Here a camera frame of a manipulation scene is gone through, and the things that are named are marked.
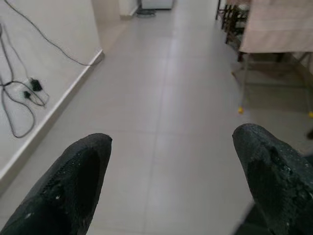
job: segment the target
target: beige tablecloth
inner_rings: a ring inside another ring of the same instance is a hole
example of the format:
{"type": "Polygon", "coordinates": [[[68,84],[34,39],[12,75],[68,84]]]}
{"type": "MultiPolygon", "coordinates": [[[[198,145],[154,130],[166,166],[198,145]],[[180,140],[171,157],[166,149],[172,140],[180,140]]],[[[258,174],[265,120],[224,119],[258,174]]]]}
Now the beige tablecloth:
{"type": "Polygon", "coordinates": [[[313,0],[252,0],[240,51],[313,52],[313,0]]]}

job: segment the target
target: hallway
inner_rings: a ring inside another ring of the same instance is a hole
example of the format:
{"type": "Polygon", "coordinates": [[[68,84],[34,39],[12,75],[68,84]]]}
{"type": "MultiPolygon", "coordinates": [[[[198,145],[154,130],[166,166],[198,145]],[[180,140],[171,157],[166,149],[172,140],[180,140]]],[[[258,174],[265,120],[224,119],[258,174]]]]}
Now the hallway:
{"type": "Polygon", "coordinates": [[[0,199],[0,226],[67,146],[101,132],[113,148],[89,235],[231,235],[251,203],[234,129],[255,122],[306,151],[312,121],[298,90],[257,90],[237,113],[237,54],[215,9],[177,0],[129,23],[0,199]]]}

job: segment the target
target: metal frame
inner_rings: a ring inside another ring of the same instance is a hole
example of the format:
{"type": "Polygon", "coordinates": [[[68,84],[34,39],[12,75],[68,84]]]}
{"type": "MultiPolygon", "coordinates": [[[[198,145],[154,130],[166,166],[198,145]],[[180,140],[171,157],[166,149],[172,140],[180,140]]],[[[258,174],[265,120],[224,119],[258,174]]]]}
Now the metal frame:
{"type": "Polygon", "coordinates": [[[233,71],[232,75],[238,80],[236,73],[244,70],[244,79],[242,82],[242,90],[241,90],[241,100],[239,103],[239,108],[238,108],[238,113],[243,114],[244,113],[244,101],[245,101],[245,94],[246,94],[246,86],[247,85],[254,85],[254,86],[271,86],[271,87],[288,87],[288,88],[303,88],[305,89],[306,92],[306,102],[307,102],[307,107],[309,111],[309,117],[313,118],[313,110],[312,110],[312,104],[311,104],[311,94],[310,94],[310,86],[309,86],[309,79],[310,79],[310,66],[311,66],[311,61],[312,61],[312,53],[311,52],[306,52],[304,53],[292,66],[294,68],[297,63],[301,63],[305,58],[308,58],[306,62],[306,74],[303,77],[304,80],[304,85],[303,86],[297,86],[297,85],[280,85],[280,84],[258,84],[258,83],[248,83],[249,79],[249,63],[250,60],[250,53],[246,54],[246,59],[245,63],[243,66],[240,67],[240,69],[233,71]]]}

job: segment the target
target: baseboard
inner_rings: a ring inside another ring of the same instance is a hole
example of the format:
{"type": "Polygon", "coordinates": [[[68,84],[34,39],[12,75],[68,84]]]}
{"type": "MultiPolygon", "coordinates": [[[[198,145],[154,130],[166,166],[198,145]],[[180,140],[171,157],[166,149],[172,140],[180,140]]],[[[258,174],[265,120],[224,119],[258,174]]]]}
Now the baseboard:
{"type": "MultiPolygon", "coordinates": [[[[92,64],[102,60],[104,57],[105,55],[101,50],[90,63],[92,64]]],[[[10,186],[12,181],[26,164],[29,157],[36,150],[55,121],[59,118],[67,105],[82,87],[84,82],[88,79],[95,67],[96,66],[88,66],[82,71],[80,76],[78,76],[71,87],[65,92],[55,107],[48,113],[38,128],[31,134],[31,137],[27,140],[27,142],[20,148],[20,150],[13,156],[5,168],[0,172],[0,195],[2,195],[10,186]]]]}
{"type": "Polygon", "coordinates": [[[120,19],[123,20],[123,21],[131,20],[134,17],[134,15],[135,15],[136,11],[138,10],[138,8],[139,8],[139,5],[135,6],[133,8],[133,10],[130,12],[129,15],[120,15],[120,19]]]}

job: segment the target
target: white appliance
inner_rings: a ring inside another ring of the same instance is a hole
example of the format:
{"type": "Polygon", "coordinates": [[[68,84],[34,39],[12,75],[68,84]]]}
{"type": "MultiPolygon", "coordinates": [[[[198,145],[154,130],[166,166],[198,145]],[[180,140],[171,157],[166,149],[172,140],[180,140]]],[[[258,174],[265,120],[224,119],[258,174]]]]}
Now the white appliance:
{"type": "Polygon", "coordinates": [[[141,0],[142,9],[172,9],[174,0],[141,0]]]}

